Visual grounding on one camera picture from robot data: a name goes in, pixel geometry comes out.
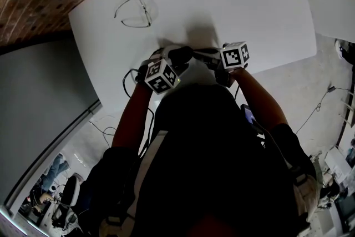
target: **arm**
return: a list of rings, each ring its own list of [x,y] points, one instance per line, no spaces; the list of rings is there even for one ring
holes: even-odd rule
[[[112,147],[126,147],[138,152],[144,135],[146,114],[152,90],[138,83],[123,111]]]
[[[260,125],[270,131],[278,124],[288,124],[275,99],[243,68],[231,72]]]

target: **fiducial marker cube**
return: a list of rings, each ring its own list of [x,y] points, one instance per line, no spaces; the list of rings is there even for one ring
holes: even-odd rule
[[[179,77],[162,59],[148,65],[144,82],[156,93],[161,94],[169,89],[174,89],[180,82]]]
[[[231,43],[221,49],[224,69],[244,67],[249,57],[246,42]]]

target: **smartphone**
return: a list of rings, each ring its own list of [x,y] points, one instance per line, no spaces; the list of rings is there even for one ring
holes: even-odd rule
[[[255,120],[255,118],[254,118],[253,113],[250,111],[249,106],[246,105],[246,104],[243,104],[243,105],[241,106],[241,111],[244,113],[245,118],[247,119],[247,121],[248,121],[249,123],[253,124],[253,121],[252,121],[252,120]]]

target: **gray wall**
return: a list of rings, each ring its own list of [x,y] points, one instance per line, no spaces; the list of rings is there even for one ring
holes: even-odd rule
[[[39,154],[97,99],[74,40],[0,56],[0,203]]]

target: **white table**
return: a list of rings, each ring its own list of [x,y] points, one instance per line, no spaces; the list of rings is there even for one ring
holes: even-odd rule
[[[121,19],[139,15],[134,3],[115,19],[123,1],[85,0],[69,14],[84,65],[109,113],[127,103],[124,74],[167,43],[221,47],[247,41],[251,73],[316,54],[307,0],[144,0],[154,19],[150,28],[121,24]],[[127,81],[131,92],[133,81]]]

